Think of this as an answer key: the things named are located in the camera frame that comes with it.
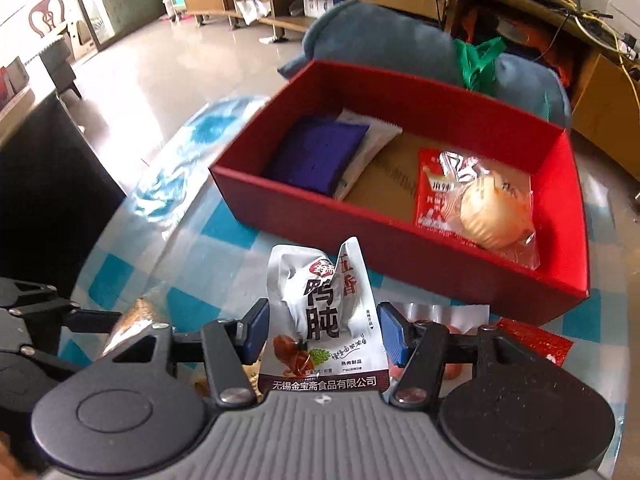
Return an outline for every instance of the green ribbon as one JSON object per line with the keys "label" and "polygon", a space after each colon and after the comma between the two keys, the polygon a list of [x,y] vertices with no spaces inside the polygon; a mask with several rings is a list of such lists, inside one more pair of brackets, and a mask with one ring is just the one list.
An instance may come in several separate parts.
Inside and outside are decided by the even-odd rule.
{"label": "green ribbon", "polygon": [[507,46],[502,38],[493,38],[475,46],[454,40],[462,81],[468,90],[495,96],[495,60]]}

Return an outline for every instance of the open red cardboard box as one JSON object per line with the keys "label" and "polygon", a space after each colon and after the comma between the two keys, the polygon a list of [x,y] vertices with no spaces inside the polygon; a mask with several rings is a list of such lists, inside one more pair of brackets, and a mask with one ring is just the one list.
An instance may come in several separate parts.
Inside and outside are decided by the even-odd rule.
{"label": "open red cardboard box", "polygon": [[[527,269],[412,222],[261,177],[299,118],[337,115],[343,107],[529,173],[540,266]],[[328,254],[356,236],[371,269],[459,301],[489,303],[502,316],[538,325],[588,297],[584,208],[567,133],[474,92],[314,61],[247,123],[211,173],[240,222]]]}

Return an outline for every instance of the black cable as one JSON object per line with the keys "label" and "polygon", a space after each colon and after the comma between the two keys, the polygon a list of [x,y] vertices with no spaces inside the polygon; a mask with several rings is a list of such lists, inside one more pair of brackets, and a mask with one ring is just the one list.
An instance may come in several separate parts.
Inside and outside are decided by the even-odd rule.
{"label": "black cable", "polygon": [[570,14],[567,14],[564,17],[564,21],[562,22],[562,24],[560,25],[560,27],[558,27],[558,30],[556,30],[556,33],[554,34],[553,39],[551,40],[551,43],[549,43],[549,46],[546,48],[546,50],[540,54],[536,59],[534,59],[533,61],[539,61],[541,60],[543,57],[545,57],[545,54],[547,52],[549,52],[551,50],[551,47],[554,46],[554,43],[556,42],[556,39],[558,38],[558,34],[560,34],[560,31],[562,30],[562,28],[564,27],[564,24],[569,20],[569,16],[571,16]]}
{"label": "black cable", "polygon": [[435,1],[436,1],[436,12],[438,13],[438,26],[440,27],[440,30],[442,30],[442,19],[440,18],[440,6],[438,5],[439,0],[435,0]]}

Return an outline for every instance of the white package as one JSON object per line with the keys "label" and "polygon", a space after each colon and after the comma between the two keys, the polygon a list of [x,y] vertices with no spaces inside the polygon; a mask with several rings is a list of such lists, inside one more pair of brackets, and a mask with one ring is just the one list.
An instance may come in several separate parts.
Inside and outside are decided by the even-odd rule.
{"label": "white package", "polygon": [[388,388],[382,332],[357,238],[342,244],[336,267],[322,251],[275,246],[267,295],[262,393]]}
{"label": "white package", "polygon": [[351,112],[346,108],[342,110],[336,120],[347,124],[369,125],[369,129],[365,133],[358,150],[353,155],[347,169],[344,170],[338,187],[335,189],[334,198],[336,200],[344,200],[367,165],[382,148],[391,142],[391,139],[402,132],[402,128],[374,117]]}

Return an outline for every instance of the blue and white tablecloth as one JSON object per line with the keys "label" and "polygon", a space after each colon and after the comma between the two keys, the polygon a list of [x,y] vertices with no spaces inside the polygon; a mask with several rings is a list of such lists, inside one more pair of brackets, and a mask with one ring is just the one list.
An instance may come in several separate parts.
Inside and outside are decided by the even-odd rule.
{"label": "blue and white tablecloth", "polygon": [[[203,108],[164,147],[100,236],[72,299],[83,308],[124,311],[166,284],[166,306],[180,332],[217,317],[241,317],[266,297],[271,248],[290,243],[238,223],[208,167],[266,98],[223,100]],[[610,403],[616,433],[599,471],[610,478],[625,420],[629,374],[626,283],[607,189],[580,171],[589,235],[591,296],[544,326],[574,341],[564,368]],[[457,304],[370,272],[376,302]],[[105,337],[64,330],[60,355],[87,364]]]}

